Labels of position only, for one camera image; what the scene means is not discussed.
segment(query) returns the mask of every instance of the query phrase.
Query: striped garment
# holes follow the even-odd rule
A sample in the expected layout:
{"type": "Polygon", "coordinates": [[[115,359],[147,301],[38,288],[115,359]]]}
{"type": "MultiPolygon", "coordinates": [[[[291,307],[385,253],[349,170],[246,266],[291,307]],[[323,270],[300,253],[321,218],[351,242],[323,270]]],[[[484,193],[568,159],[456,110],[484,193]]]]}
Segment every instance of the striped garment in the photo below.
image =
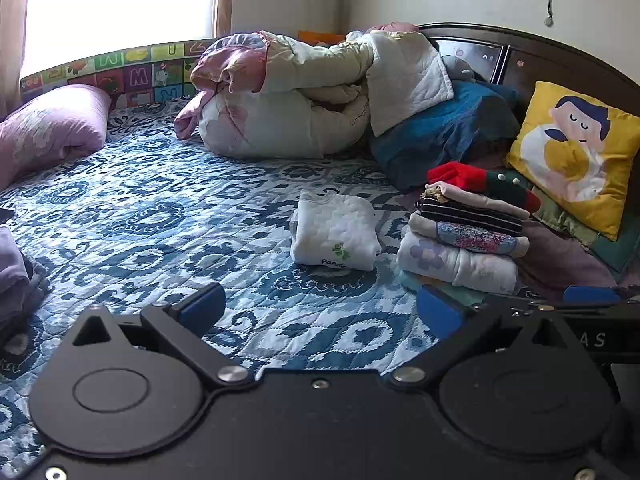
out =
{"type": "Polygon", "coordinates": [[[522,232],[522,220],[491,209],[471,207],[453,200],[440,203],[433,195],[421,196],[416,206],[422,216],[436,222],[471,225],[511,236],[519,236],[522,232]]]}

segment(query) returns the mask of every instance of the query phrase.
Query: yellow cushion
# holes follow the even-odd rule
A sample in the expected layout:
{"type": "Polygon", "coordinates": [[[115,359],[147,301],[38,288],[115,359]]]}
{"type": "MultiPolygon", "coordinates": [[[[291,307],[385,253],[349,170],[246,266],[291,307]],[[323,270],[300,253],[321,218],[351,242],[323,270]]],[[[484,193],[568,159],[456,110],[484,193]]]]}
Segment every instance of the yellow cushion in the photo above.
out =
{"type": "Polygon", "coordinates": [[[640,147],[640,118],[538,81],[506,161],[578,220],[615,241],[640,147]]]}

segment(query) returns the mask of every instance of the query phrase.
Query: dark wooden headboard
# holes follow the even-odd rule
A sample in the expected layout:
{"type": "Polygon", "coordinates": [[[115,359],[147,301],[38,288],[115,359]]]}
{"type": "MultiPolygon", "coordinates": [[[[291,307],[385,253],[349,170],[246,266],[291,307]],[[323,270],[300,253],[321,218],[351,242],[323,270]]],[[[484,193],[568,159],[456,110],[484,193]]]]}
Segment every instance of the dark wooden headboard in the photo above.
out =
{"type": "MultiPolygon", "coordinates": [[[[485,81],[515,88],[520,99],[514,113],[520,122],[536,81],[565,86],[640,116],[640,85],[572,46],[489,25],[431,23],[420,30],[443,56],[460,57],[485,81]]],[[[626,206],[640,214],[640,155],[634,161],[626,206]]]]}

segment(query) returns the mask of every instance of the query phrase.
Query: paisley pattern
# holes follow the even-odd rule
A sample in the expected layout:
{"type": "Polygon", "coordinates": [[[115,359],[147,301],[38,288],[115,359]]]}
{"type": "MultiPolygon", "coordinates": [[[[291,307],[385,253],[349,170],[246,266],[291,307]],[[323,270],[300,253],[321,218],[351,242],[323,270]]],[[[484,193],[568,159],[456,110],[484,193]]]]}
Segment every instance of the paisley pattern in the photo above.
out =
{"type": "Polygon", "coordinates": [[[179,301],[212,280],[225,287],[214,348],[264,367],[388,372],[434,343],[414,296],[394,277],[408,213],[362,158],[233,160],[172,121],[185,99],[114,111],[107,143],[89,158],[2,193],[17,211],[20,247],[55,286],[29,331],[0,358],[0,470],[14,476],[40,451],[26,396],[64,331],[93,302],[132,314],[179,301]],[[373,272],[303,267],[289,256],[289,216],[300,189],[369,200],[383,252],[373,272]]]}

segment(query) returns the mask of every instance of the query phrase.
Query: window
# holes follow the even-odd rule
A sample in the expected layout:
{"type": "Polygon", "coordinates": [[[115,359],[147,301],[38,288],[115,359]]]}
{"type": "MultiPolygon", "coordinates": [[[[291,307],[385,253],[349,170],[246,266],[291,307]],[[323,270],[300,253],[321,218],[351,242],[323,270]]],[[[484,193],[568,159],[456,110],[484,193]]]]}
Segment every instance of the window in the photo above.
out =
{"type": "Polygon", "coordinates": [[[153,43],[212,36],[214,0],[28,0],[21,75],[153,43]]]}

